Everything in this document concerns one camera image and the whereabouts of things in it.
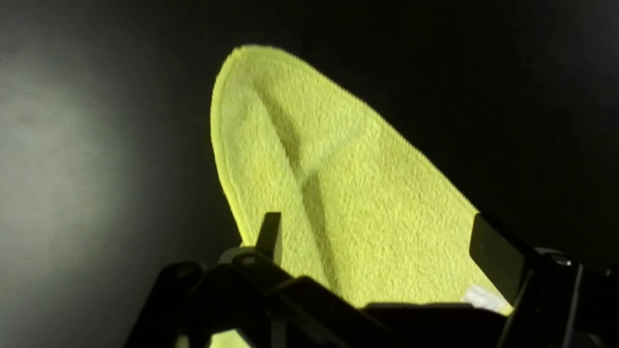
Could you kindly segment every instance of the black machine part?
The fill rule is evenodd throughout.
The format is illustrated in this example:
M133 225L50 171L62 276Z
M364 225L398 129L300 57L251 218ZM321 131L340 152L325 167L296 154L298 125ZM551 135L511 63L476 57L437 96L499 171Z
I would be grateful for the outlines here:
M278 212L267 212L257 245L232 247L215 266L166 266L126 348L174 348L180 334L191 348L205 348L213 334L230 328L255 348L619 345L615 268L590 272L559 251L526 247L485 227L472 237L472 256L512 301L509 316L470 303L367 303L356 309L313 278L294 278L277 264L278 218ZM495 247L476 245L491 237Z

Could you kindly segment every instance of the dark background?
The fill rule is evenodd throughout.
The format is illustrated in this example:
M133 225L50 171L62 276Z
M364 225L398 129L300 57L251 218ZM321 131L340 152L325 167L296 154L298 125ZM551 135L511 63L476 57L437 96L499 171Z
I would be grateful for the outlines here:
M232 245L201 109L242 42L367 100L528 241L617 262L617 36L611 0L0 0L0 345L120 345L160 266Z

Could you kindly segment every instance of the black metal frame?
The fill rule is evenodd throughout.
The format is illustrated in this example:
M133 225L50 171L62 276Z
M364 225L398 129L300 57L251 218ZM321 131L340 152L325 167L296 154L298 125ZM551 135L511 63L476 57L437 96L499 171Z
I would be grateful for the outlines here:
M203 348L211 334L230 328L257 348L619 345L613 268L590 272L565 253L489 229L480 216L470 251L512 301L511 316L468 303L356 309L309 276L294 278L277 264L278 218L267 212L257 245L224 251L217 266L166 266L126 345L172 348L178 334L188 334L191 348Z

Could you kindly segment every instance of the terry cloth towel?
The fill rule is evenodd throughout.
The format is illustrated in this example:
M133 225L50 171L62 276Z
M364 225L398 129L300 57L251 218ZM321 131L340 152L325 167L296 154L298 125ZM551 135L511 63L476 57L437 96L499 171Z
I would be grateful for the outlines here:
M211 140L242 245L255 243L265 212L280 212L280 266L294 276L356 307L485 297L511 311L468 254L476 206L371 106L300 57L236 48L215 80Z

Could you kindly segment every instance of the yellow cloth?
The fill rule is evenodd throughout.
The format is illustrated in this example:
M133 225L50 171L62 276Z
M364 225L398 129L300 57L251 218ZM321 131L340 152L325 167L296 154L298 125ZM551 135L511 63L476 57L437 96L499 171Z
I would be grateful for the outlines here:
M476 208L375 109L271 46L236 48L211 100L222 191L253 245L282 212L280 266L356 307L503 299L468 254Z

